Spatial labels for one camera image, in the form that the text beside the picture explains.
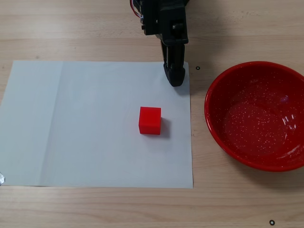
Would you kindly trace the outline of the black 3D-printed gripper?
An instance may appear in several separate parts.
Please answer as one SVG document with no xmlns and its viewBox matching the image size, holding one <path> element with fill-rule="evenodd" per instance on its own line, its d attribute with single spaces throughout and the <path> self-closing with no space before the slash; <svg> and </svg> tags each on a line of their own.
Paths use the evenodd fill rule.
<svg viewBox="0 0 304 228">
<path fill-rule="evenodd" d="M 188 43 L 185 6 L 187 0 L 138 0 L 136 9 L 142 15 L 144 34 L 155 35 L 161 40 L 163 67 L 169 83 L 181 86 L 185 78 L 184 52 Z M 171 63 L 169 71 L 169 49 Z"/>
</svg>

